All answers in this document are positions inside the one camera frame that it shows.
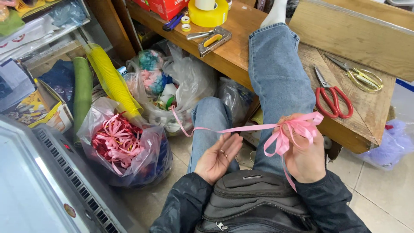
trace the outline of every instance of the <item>person's left hand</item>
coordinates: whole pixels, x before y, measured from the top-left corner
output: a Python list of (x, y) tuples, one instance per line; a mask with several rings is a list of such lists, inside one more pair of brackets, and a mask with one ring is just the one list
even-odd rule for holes
[(230, 162), (241, 149), (243, 137), (238, 133), (225, 133), (198, 160), (194, 172), (214, 185), (227, 171)]

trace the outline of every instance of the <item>pink ribbon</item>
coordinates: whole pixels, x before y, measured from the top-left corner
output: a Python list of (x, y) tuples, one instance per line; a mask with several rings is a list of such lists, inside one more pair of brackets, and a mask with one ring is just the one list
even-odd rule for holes
[(130, 133), (123, 133), (125, 128), (119, 130), (125, 124), (117, 120), (119, 114), (113, 116), (111, 119), (104, 121), (103, 129), (109, 135), (105, 137), (97, 135), (96, 138), (105, 140), (105, 144), (109, 150), (108, 156), (112, 159), (112, 168), (122, 175), (122, 172), (115, 166), (114, 162), (120, 161), (123, 168), (128, 168), (135, 156), (139, 155), (143, 148), (137, 138), (131, 138)]
[[(306, 138), (309, 141), (309, 144), (307, 145), (307, 147), (308, 147), (311, 144), (313, 144), (313, 138), (317, 136), (318, 130), (317, 130), (316, 126), (319, 125), (323, 120), (323, 115), (321, 113), (312, 112), (312, 113), (305, 114), (305, 115), (302, 115), (300, 117), (297, 117), (295, 119), (285, 121), (281, 125), (278, 125), (278, 124), (265, 124), (265, 125), (243, 126), (243, 127), (236, 127), (236, 128), (226, 129), (226, 130), (221, 130), (221, 131), (214, 131), (214, 130), (204, 128), (204, 127), (195, 127), (193, 129), (193, 131), (191, 132), (191, 135), (189, 135), (185, 131), (184, 127), (182, 126), (181, 121), (178, 119), (178, 116), (175, 113), (173, 106), (171, 107), (171, 110), (172, 110), (178, 124), (180, 125), (181, 130), (184, 132), (184, 134), (187, 137), (193, 136), (194, 131), (196, 131), (198, 129), (210, 130), (210, 131), (217, 132), (217, 133), (230, 133), (230, 132), (239, 132), (239, 131), (254, 131), (254, 130), (279, 128), (279, 130), (277, 130), (276, 133), (272, 134), (269, 137), (269, 139), (265, 142), (265, 144), (263, 146), (263, 149), (265, 151), (265, 155), (268, 156), (268, 157), (272, 157), (276, 153), (282, 157), (283, 171), (285, 173), (285, 176), (286, 176), (289, 184), (292, 186), (292, 188), (295, 191), (296, 191), (295, 184), (293, 183), (290, 176), (287, 174), (287, 171), (286, 171), (285, 165), (284, 165), (284, 161), (283, 161), (283, 154), (285, 154), (289, 150), (289, 147), (290, 147), (289, 146), (289, 138), (283, 133), (283, 131), (280, 129), (280, 127), (282, 127), (283, 125), (286, 125), (288, 127), (289, 133), (292, 137), (293, 144), (295, 144), (299, 148), (305, 148), (303, 146), (298, 145), (295, 142), (295, 140), (293, 138), (293, 130), (297, 134), (301, 135), (302, 137)], [(275, 151), (273, 153), (266, 152), (267, 148), (269, 148), (269, 146), (274, 141), (276, 141)]]

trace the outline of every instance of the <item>leg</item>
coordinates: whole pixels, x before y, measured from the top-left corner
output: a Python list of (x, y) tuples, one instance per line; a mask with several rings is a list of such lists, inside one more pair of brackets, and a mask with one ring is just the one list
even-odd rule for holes
[[(273, 7), (283, 5), (280, 4), (283, 1), (286, 9), (286, 0), (275, 1)], [(267, 25), (265, 21), (264, 27), (249, 36), (249, 76), (260, 99), (264, 123), (275, 124), (281, 116), (312, 112), (315, 94), (297, 53), (299, 37), (284, 22)], [(284, 177), (281, 157), (264, 155), (263, 145), (271, 134), (272, 129), (262, 130), (253, 169)], [(268, 152), (273, 152), (274, 148), (275, 143)]]
[[(214, 131), (230, 129), (233, 127), (231, 112), (221, 99), (206, 97), (200, 100), (192, 111), (194, 127), (205, 127)], [(204, 152), (212, 147), (219, 139), (220, 134), (209, 130), (196, 130), (193, 137), (193, 150), (187, 173), (194, 172), (197, 161)], [(234, 159), (227, 170), (233, 172), (240, 170)]]

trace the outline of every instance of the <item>black jacket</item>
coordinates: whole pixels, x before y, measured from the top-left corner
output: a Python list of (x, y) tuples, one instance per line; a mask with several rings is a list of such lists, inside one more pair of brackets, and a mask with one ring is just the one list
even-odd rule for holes
[[(368, 233), (370, 230), (348, 207), (352, 194), (330, 171), (312, 184), (295, 181), (296, 190), (322, 232)], [(195, 173), (186, 174), (171, 189), (151, 233), (193, 233), (209, 201), (213, 187)]]

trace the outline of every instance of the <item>wooden table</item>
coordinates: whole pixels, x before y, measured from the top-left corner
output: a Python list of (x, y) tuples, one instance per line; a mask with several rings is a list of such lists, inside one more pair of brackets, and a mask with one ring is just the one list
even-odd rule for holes
[[(165, 32), (162, 30), (162, 25), (166, 22), (156, 14), (144, 11), (134, 2), (127, 1), (126, 5), (133, 19), (151, 28), (192, 55), (200, 57), (197, 45), (202, 39), (187, 41), (185, 36), (188, 33), (181, 31), (180, 24), (175, 30)], [(266, 13), (249, 5), (233, 0), (228, 19), (222, 25), (223, 28), (232, 32), (232, 39), (201, 60), (253, 90), (248, 75), (248, 36), (259, 28), (266, 15)], [(191, 33), (210, 30), (210, 28), (203, 28), (195, 24), (191, 24), (191, 26)], [(352, 65), (374, 72), (384, 80), (384, 88), (379, 93), (366, 93), (353, 85), (345, 72), (323, 56), (324, 53), (324, 51), (305, 44), (299, 45), (298, 54), (303, 68), (310, 78), (312, 88), (315, 90), (319, 86), (313, 70), (313, 64), (316, 64), (330, 85), (338, 86), (350, 98), (355, 111), (349, 119), (325, 117), (318, 129), (322, 134), (355, 153), (362, 153), (370, 148), (377, 147), (381, 143), (394, 90), (395, 77), (349, 62)], [(347, 109), (342, 99), (340, 101), (341, 109)]]

